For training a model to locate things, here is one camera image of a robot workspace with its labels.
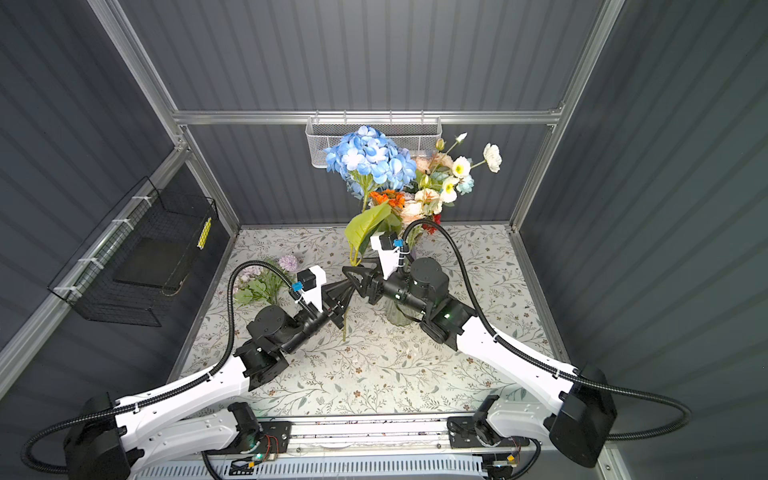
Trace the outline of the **clear ribbed glass vase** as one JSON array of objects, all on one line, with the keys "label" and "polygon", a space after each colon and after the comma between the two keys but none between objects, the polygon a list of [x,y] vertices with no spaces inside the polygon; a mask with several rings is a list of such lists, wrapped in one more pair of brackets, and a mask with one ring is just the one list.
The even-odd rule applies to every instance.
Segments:
[{"label": "clear ribbed glass vase", "polygon": [[397,327],[418,324],[421,320],[419,311],[389,298],[384,300],[384,312],[386,319]]}]

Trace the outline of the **pink lilac mixed bouquet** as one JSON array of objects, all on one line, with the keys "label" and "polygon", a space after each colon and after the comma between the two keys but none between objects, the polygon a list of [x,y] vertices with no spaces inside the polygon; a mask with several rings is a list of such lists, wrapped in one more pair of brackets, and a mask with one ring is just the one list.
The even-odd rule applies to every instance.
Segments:
[{"label": "pink lilac mixed bouquet", "polygon": [[[293,254],[270,260],[269,264],[288,280],[292,280],[292,275],[299,270],[299,260]],[[258,265],[248,266],[237,276],[234,300],[240,305],[249,305],[254,302],[278,305],[280,290],[283,286],[285,283],[273,270]]]}]

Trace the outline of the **red sunflower stem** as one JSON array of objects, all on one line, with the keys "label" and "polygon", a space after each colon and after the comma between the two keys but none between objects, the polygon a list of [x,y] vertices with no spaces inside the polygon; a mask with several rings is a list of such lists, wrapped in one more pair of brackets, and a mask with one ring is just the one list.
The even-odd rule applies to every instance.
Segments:
[{"label": "red sunflower stem", "polygon": [[428,215],[425,217],[425,222],[421,225],[421,228],[428,234],[432,235],[437,232],[437,225],[441,224],[441,215],[439,213]]}]

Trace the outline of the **orange gerbera flower stem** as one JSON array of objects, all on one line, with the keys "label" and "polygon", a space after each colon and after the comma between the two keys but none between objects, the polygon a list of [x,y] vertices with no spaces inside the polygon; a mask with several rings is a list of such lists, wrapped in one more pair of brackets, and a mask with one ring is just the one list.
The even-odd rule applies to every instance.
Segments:
[{"label": "orange gerbera flower stem", "polygon": [[388,204],[393,210],[401,210],[406,203],[406,197],[403,192],[391,189],[373,191],[369,197],[373,206]]}]

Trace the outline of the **bright blue hydrangea stem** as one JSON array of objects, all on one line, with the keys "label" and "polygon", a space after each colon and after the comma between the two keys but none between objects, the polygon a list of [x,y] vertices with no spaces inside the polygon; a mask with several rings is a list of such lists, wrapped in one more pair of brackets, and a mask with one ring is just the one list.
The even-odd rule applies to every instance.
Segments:
[{"label": "bright blue hydrangea stem", "polygon": [[400,232],[399,210],[388,204],[373,206],[373,191],[405,190],[416,179],[417,166],[406,148],[399,147],[384,133],[361,126],[344,135],[338,144],[325,150],[326,170],[336,172],[347,190],[361,201],[361,211],[347,224],[344,234],[349,246],[349,261],[359,266],[370,238],[380,232]]}]

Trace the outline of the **light blue flower stem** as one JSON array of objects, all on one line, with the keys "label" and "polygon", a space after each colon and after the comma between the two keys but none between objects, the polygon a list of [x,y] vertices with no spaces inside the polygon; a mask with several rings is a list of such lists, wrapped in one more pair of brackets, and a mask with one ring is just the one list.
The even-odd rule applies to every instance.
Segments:
[{"label": "light blue flower stem", "polygon": [[459,179],[458,183],[455,186],[455,190],[458,192],[459,195],[466,195],[473,191],[475,182],[473,177],[468,174],[465,177],[462,177]]}]

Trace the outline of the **peach pink rose stem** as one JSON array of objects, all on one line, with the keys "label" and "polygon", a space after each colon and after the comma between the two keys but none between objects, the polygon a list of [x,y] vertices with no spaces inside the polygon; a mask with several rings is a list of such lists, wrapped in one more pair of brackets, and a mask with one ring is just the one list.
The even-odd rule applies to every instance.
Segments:
[{"label": "peach pink rose stem", "polygon": [[426,175],[434,173],[441,167],[448,170],[453,168],[453,159],[449,155],[449,149],[446,148],[445,140],[442,138],[436,141],[434,152],[430,155],[422,154],[417,156],[415,163],[417,169]]}]

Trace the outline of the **white small flower stem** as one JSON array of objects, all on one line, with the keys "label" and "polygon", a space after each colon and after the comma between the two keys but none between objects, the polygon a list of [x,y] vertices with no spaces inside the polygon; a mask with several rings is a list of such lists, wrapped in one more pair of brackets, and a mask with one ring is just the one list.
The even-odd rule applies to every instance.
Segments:
[{"label": "white small flower stem", "polygon": [[[454,139],[454,142],[449,147],[446,146],[446,148],[449,149],[449,155],[455,147],[465,140],[466,137],[466,132],[461,133]],[[465,177],[468,174],[472,176],[472,172],[481,166],[485,166],[491,173],[497,174],[501,170],[503,162],[499,146],[492,143],[487,143],[485,145],[482,151],[482,159],[477,163],[474,163],[470,158],[465,156],[452,157],[452,159],[453,168],[451,170],[441,167],[429,175],[431,181],[438,188],[443,203],[453,203],[458,196],[461,196],[455,190],[455,186],[460,178]]]}]

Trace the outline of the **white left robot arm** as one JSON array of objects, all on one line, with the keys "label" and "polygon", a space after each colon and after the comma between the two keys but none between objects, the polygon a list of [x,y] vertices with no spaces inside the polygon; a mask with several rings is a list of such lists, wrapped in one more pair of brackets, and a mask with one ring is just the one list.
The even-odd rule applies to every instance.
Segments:
[{"label": "white left robot arm", "polygon": [[63,442],[71,479],[132,479],[142,470],[196,452],[262,456],[279,449],[252,408],[237,396],[274,380],[320,327],[340,323],[351,300],[349,281],[312,281],[294,315],[268,306],[249,324],[249,340],[211,367],[118,404],[118,414],[72,426]]}]

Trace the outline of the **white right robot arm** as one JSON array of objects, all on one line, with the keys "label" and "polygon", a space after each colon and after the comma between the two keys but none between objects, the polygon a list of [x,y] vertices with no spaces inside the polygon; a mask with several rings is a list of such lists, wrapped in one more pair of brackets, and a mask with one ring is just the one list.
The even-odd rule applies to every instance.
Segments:
[{"label": "white right robot arm", "polygon": [[476,310],[449,293],[449,278],[434,259],[420,258],[409,271],[389,275],[380,267],[342,272],[361,297],[371,303],[386,298],[413,310],[433,341],[493,367],[538,401],[536,407],[513,407],[489,395],[473,416],[481,444],[496,446],[510,437],[548,440],[573,462],[596,464],[617,417],[611,395],[564,379],[573,366],[503,332],[489,333]]}]

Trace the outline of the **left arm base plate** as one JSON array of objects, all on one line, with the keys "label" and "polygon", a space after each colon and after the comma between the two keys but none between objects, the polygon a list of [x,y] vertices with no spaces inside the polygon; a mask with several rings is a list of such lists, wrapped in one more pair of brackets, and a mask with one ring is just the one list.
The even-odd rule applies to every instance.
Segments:
[{"label": "left arm base plate", "polygon": [[238,433],[235,440],[219,450],[209,450],[213,455],[275,456],[287,452],[293,423],[289,421],[259,421],[259,426]]}]

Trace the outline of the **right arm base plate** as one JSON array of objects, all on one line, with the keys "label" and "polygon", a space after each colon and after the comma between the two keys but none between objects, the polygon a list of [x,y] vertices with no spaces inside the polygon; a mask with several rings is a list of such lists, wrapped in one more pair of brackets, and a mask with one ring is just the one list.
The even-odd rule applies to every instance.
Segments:
[{"label": "right arm base plate", "polygon": [[472,416],[450,416],[446,419],[446,426],[450,446],[454,449],[518,449],[530,445],[530,440],[525,437],[502,438],[486,421],[475,420]]}]

